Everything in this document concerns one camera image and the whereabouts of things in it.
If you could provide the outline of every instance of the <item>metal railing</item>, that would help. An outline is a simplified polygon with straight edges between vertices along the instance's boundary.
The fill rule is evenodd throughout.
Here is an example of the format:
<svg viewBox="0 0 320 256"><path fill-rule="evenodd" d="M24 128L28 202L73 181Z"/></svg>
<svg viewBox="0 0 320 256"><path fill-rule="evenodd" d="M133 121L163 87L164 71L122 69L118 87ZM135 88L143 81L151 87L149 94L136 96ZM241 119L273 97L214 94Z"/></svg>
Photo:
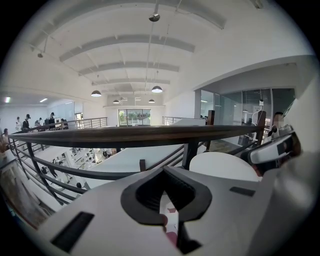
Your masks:
<svg viewBox="0 0 320 256"><path fill-rule="evenodd" d="M36 126L28 130L22 130L13 134L30 133L30 132L45 132L45 131L60 131L60 130L74 130L87 128L103 128L108 126L107 117L89 118L82 120L71 120L50 123L46 125Z"/></svg>
<svg viewBox="0 0 320 256"><path fill-rule="evenodd" d="M195 119L195 118L176 117L176 116L163 116L162 117L162 125L170 126L170 125L174 124L175 122L177 122L177 121L179 121L181 119Z"/></svg>
<svg viewBox="0 0 320 256"><path fill-rule="evenodd" d="M39 187L63 205L69 203L67 200L73 201L76 197L54 188L49 183L80 195L86 190L63 183L42 173L39 164L46 166L50 171L57 170L69 175L109 181L115 181L136 172L99 172L62 166L35 156L32 144L75 148L136 148L184 144L183 152L176 159L182 161L183 168L188 170L191 159L197 154L199 143L247 133L263 133L263 129L263 126L233 125L80 128L55 132L16 133L9 135L9 141L10 149L17 157L17 162L28 179L31 178L32 181L36 179L36 184ZM27 151L17 147L16 141L25 142ZM32 164L28 163L26 158L31 159Z"/></svg>

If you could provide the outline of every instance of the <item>ceiling beam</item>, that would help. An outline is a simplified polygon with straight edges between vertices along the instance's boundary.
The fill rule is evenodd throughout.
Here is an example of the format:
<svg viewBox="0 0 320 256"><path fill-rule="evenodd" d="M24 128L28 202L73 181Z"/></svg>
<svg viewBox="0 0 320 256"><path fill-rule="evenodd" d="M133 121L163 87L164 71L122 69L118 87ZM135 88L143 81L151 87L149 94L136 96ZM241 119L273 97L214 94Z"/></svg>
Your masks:
<svg viewBox="0 0 320 256"><path fill-rule="evenodd" d="M159 5L159 13L162 10L175 11L180 0L161 0ZM155 0L85 0L72 7L66 8L62 13L50 20L50 22L42 22L42 30L48 34L52 34L62 26L67 25L69 22L76 22L82 18L88 17L88 15L96 14L101 11L112 11L115 9L132 9L132 8L150 8L151 12L155 8ZM179 6L179 10L187 12L188 17L194 18L198 21L208 23L216 28L222 30L225 26L226 19L218 14L216 11L209 9L201 3L194 0L183 0ZM41 44L47 35L44 32L37 34L31 44L38 46Z"/></svg>
<svg viewBox="0 0 320 256"><path fill-rule="evenodd" d="M111 79L106 83L106 81L97 81L96 83L98 85L111 85L111 84L123 84L123 83L155 83L155 84L161 84L161 85L170 85L170 80L163 80L163 79L151 79L148 78L145 80L144 78L119 78L119 79Z"/></svg>
<svg viewBox="0 0 320 256"><path fill-rule="evenodd" d="M143 61L127 61L125 64L123 62L114 62L100 65L99 67L92 66L79 71L81 75L87 75L94 72L100 71L107 71L107 70L118 70L118 69L145 69L147 63ZM172 72L179 72L179 67L171 64L166 63L159 63L158 65L154 65L152 62L149 62L150 69L159 69L159 70L166 70Z"/></svg>
<svg viewBox="0 0 320 256"><path fill-rule="evenodd" d="M112 37L105 37L98 40L94 40L91 42L87 42L81 47L77 46L76 48L71 49L70 51L64 53L59 57L61 62L64 62L76 55L88 52L93 49L97 49L100 47L107 47L112 45L119 45L119 44L148 44L149 43L149 35L148 34L127 34L127 35L119 35L117 39L114 36ZM183 51L187 51L190 53L195 52L195 46L193 44L168 37L165 42L165 38L159 38L158 35L153 35L151 38L151 44L155 45L165 45L168 47L173 47L176 49L180 49Z"/></svg>

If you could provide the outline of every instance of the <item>ceiling light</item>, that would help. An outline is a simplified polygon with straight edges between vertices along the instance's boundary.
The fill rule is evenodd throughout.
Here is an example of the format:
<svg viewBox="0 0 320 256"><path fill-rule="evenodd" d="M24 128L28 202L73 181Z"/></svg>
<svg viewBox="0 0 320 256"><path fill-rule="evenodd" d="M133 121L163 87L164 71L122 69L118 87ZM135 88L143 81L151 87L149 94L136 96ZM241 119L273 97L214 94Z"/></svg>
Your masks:
<svg viewBox="0 0 320 256"><path fill-rule="evenodd" d="M158 20L160 20L159 13L152 13L149 17L149 21L151 22L157 22Z"/></svg>
<svg viewBox="0 0 320 256"><path fill-rule="evenodd" d="M101 96L101 92L98 91L98 90L94 90L94 91L91 93L91 96L92 96L92 97L100 97L100 96Z"/></svg>
<svg viewBox="0 0 320 256"><path fill-rule="evenodd" d="M158 8L159 8L159 0L155 1L155 7L153 13L149 17L149 21L151 22L157 22L160 20L160 15L158 13Z"/></svg>
<svg viewBox="0 0 320 256"><path fill-rule="evenodd" d="M162 88L157 85L157 86L152 88L151 92L153 92L153 93L162 93Z"/></svg>

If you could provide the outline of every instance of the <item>window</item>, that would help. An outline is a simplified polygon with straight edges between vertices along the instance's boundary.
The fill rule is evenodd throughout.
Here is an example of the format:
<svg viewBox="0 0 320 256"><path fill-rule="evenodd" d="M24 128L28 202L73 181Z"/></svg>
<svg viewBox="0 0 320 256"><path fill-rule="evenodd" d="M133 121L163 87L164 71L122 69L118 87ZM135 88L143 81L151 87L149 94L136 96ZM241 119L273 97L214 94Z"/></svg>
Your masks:
<svg viewBox="0 0 320 256"><path fill-rule="evenodd" d="M119 126L150 126L151 109L119 109Z"/></svg>

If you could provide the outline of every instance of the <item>chair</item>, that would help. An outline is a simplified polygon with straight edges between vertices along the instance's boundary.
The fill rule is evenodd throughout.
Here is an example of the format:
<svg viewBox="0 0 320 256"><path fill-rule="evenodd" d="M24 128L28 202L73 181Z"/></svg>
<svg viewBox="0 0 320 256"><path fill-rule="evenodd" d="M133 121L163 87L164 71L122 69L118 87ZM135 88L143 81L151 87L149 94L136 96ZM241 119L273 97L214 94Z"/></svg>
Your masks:
<svg viewBox="0 0 320 256"><path fill-rule="evenodd" d="M191 172L232 180L258 182L255 170L242 159L227 153L197 154L190 163Z"/></svg>

